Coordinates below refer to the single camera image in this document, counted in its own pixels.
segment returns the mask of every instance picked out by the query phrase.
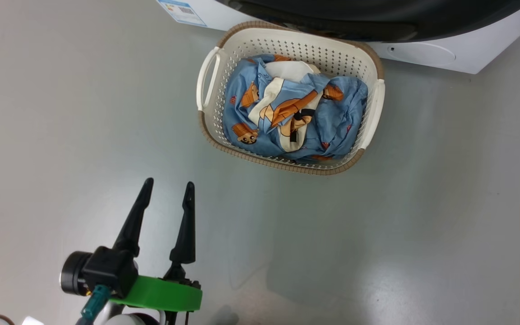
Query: basket handle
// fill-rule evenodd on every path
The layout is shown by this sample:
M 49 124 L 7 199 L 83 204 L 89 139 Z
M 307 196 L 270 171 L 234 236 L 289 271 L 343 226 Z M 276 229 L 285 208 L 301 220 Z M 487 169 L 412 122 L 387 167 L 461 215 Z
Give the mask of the basket handle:
M 202 68 L 200 68 L 200 74 L 198 74 L 198 83 L 196 84 L 196 105 L 198 105 L 198 110 L 202 111 L 205 107 L 208 107 L 210 104 L 210 98 L 212 97 L 212 89 L 216 83 L 216 76 L 218 75 L 218 69 L 220 66 L 220 54 L 219 47 L 214 47 L 208 53 L 206 58 L 204 59 L 204 63 L 202 63 Z M 208 85 L 208 93 L 206 94 L 206 100 L 204 100 L 204 80 L 206 80 L 206 76 L 208 76 L 208 71 L 210 70 L 210 66 L 212 64 L 213 59 L 215 60 L 214 71 L 212 72 L 212 78 L 210 79 L 210 84 Z

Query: laundry basket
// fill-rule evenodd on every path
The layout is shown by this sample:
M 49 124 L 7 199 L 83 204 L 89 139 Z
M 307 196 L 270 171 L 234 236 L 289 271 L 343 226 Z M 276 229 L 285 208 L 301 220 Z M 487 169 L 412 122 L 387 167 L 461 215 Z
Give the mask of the laundry basket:
M 233 146 L 223 133 L 224 91 L 238 62 L 258 54 L 280 54 L 314 64 L 328 76 L 355 76 L 367 84 L 369 95 L 357 140 L 349 154 L 339 160 L 302 164 L 281 157 L 262 157 Z M 204 81 L 212 71 L 204 97 Z M 224 35 L 210 51 L 198 75 L 196 101 L 200 127 L 216 148 L 234 156 L 274 168 L 312 175 L 333 175 L 352 167 L 372 140 L 384 103 L 384 72 L 374 51 L 362 43 L 289 31 L 282 27 L 252 21 L 239 24 Z

